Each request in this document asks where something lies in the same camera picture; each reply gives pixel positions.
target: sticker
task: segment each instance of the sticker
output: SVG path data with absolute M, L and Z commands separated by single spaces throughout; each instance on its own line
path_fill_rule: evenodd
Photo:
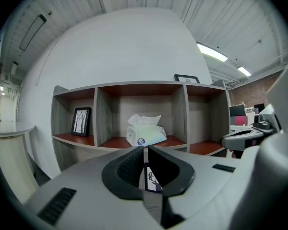
M 138 145 L 143 145 L 145 143 L 145 140 L 143 138 L 138 139 Z

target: picture frame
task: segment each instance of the picture frame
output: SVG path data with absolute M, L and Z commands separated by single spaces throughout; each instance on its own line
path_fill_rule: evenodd
M 163 192 L 158 180 L 155 178 L 149 163 L 144 164 L 145 191 L 161 194 Z
M 200 83 L 196 76 L 188 76 L 188 75 L 174 75 L 175 81 L 177 82 L 192 82 L 192 83 Z
M 72 135 L 88 136 L 88 127 L 91 116 L 90 107 L 75 108 L 72 119 Z

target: white wall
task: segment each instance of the white wall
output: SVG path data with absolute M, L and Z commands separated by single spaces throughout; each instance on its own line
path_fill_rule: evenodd
M 212 83 L 195 40 L 172 11 L 126 9 L 77 24 L 49 46 L 23 82 L 18 121 L 36 125 L 30 155 L 49 177 L 60 173 L 50 131 L 56 85 L 72 89 L 119 81 L 172 81 L 174 74 Z
M 12 100 L 10 97 L 2 96 L 0 104 L 0 120 L 5 122 L 15 121 L 14 100 Z

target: red object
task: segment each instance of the red object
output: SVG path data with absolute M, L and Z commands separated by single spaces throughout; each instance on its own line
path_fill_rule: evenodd
M 236 125 L 246 125 L 246 116 L 236 116 Z

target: desk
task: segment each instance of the desk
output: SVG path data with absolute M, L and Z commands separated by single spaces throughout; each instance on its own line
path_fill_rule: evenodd
M 34 125 L 0 122 L 0 168 L 11 190 L 21 203 L 38 188 L 24 148 L 24 133 Z

